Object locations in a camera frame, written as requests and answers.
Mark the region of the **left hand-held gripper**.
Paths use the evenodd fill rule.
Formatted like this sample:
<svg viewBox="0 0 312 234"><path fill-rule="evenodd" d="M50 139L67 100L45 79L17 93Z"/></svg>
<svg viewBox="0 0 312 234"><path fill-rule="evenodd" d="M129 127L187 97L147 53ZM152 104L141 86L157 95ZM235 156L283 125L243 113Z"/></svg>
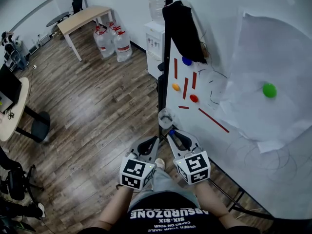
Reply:
<svg viewBox="0 0 312 234"><path fill-rule="evenodd" d="M132 144L130 153L122 159L120 166L119 180L122 186L142 191L151 182L159 142L157 136L148 136Z"/></svg>

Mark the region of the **person's right forearm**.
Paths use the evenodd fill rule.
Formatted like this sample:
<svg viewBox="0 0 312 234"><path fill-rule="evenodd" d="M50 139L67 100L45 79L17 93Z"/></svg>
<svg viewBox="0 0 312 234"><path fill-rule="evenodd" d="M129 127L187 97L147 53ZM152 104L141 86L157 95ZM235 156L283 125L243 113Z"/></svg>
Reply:
<svg viewBox="0 0 312 234"><path fill-rule="evenodd" d="M195 194L200 207L215 215L226 229L244 225L229 213L207 181L195 184Z"/></svg>

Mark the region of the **person's left forearm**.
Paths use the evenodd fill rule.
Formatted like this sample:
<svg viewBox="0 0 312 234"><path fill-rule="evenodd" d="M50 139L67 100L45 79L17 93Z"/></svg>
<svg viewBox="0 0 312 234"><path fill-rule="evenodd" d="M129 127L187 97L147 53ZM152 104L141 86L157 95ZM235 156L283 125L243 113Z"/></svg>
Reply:
<svg viewBox="0 0 312 234"><path fill-rule="evenodd" d="M109 231L127 213L133 192L132 188L119 187L93 227Z"/></svg>

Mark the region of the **black felt whiteboard eraser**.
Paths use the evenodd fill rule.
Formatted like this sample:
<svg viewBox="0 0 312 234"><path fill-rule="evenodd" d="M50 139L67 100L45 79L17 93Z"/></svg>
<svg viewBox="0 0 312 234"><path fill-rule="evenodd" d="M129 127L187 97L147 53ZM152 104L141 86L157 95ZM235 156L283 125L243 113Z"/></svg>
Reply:
<svg viewBox="0 0 312 234"><path fill-rule="evenodd" d="M179 53L193 62L206 64L191 6L178 0L165 6L162 13L167 32Z"/></svg>

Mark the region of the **long red magnetic strip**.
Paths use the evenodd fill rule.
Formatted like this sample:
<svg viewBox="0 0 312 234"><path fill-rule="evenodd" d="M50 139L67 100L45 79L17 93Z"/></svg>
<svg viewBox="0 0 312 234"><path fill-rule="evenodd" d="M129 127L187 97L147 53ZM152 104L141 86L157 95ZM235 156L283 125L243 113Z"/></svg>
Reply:
<svg viewBox="0 0 312 234"><path fill-rule="evenodd" d="M213 121L216 125L218 125L220 128L222 128L226 133L229 133L230 131L225 128L222 124L220 124L217 120L215 120L213 117L211 117L208 113L203 111L201 108L198 109L202 114L204 114L206 117L208 117L211 121Z"/></svg>

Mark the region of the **person's grey trousers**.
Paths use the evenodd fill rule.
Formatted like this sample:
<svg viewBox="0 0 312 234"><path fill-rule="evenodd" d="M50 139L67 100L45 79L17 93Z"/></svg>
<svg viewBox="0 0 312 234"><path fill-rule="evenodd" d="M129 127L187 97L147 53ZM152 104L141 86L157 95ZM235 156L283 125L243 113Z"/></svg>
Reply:
<svg viewBox="0 0 312 234"><path fill-rule="evenodd" d="M151 180L152 189L143 189L130 203L129 209L133 208L137 203L148 196L157 195L162 192L174 192L180 196L190 200L197 208L199 202L195 194L189 190L180 187L174 180L162 169L156 168L153 178Z"/></svg>

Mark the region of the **person's black printed t-shirt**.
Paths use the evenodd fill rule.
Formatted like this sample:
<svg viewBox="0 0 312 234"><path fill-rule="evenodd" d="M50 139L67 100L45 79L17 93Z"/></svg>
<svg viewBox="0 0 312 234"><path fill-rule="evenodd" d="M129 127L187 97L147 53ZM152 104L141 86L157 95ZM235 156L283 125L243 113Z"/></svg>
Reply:
<svg viewBox="0 0 312 234"><path fill-rule="evenodd" d="M90 227L78 234L260 234L254 227L226 229L216 216L174 192L148 196L136 203L112 228Z"/></svg>

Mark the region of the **white water dispenser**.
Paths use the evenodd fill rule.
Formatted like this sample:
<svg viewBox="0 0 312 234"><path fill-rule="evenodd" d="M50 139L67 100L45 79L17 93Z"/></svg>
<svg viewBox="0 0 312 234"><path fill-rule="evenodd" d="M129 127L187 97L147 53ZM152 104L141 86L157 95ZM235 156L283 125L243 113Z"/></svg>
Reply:
<svg viewBox="0 0 312 234"><path fill-rule="evenodd" d="M144 25L148 73L155 79L163 74L158 66L164 61L165 26L151 21Z"/></svg>

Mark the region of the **green round magnet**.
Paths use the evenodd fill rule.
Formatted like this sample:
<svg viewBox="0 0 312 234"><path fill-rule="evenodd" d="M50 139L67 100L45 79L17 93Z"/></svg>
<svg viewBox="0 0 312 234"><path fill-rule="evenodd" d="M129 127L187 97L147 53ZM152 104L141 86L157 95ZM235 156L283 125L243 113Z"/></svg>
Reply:
<svg viewBox="0 0 312 234"><path fill-rule="evenodd" d="M265 83L262 92L267 98L275 98L277 95L277 89L272 83Z"/></svg>

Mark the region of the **white paper sheets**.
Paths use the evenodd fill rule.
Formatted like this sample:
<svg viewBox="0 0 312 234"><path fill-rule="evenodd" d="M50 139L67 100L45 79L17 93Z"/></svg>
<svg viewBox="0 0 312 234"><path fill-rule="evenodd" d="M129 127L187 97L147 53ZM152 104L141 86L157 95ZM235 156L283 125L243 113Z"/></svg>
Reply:
<svg viewBox="0 0 312 234"><path fill-rule="evenodd" d="M312 126L312 38L294 26L244 13L230 76L216 116L257 143L278 150ZM265 83L275 98L262 92Z"/></svg>

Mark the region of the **large dispenser water bottle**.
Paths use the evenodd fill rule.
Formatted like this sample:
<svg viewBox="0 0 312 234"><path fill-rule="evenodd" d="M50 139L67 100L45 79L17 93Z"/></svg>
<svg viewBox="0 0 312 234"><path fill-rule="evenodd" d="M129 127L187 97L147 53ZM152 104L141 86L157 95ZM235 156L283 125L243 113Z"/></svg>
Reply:
<svg viewBox="0 0 312 234"><path fill-rule="evenodd" d="M165 6L166 0L149 0L149 10L152 20L160 25L164 25L162 9Z"/></svg>

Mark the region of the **wooden table white legs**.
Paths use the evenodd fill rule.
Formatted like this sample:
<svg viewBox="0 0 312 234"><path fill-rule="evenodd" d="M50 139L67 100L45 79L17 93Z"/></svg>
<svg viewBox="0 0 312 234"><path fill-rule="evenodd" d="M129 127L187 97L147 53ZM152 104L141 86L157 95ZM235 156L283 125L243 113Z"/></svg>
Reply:
<svg viewBox="0 0 312 234"><path fill-rule="evenodd" d="M79 62L81 62L82 59L70 38L70 34L87 23L93 20L97 20L104 15L108 16L109 22L113 21L111 8L95 5L81 10L80 12L70 16L68 19L58 24L58 27L62 32L66 42L72 48Z"/></svg>

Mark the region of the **black computer monitor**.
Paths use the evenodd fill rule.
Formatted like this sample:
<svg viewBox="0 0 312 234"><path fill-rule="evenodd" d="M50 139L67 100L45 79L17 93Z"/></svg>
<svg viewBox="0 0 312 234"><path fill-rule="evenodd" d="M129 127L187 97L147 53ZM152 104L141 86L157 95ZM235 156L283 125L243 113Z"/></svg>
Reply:
<svg viewBox="0 0 312 234"><path fill-rule="evenodd" d="M0 113L17 104L21 91L21 82L4 64L0 68Z"/></svg>

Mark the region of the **black high-back office chair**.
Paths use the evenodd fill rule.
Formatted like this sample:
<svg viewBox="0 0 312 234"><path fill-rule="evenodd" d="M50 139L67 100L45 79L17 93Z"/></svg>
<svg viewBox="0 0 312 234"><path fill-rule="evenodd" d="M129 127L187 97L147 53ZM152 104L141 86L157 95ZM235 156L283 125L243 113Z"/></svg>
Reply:
<svg viewBox="0 0 312 234"><path fill-rule="evenodd" d="M76 14L83 10L82 8L82 2L83 0L73 0L72 1L72 7L73 7L73 14Z"/></svg>

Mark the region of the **humanoid figure on stand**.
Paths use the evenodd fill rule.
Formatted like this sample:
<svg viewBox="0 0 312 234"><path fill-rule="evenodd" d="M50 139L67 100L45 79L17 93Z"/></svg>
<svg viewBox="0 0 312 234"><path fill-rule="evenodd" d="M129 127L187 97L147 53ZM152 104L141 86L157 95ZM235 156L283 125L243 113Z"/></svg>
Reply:
<svg viewBox="0 0 312 234"><path fill-rule="evenodd" d="M28 61L21 52L21 48L12 40L13 32L5 31L1 35L1 45L4 47L4 64L11 68L14 64L20 69L25 70Z"/></svg>

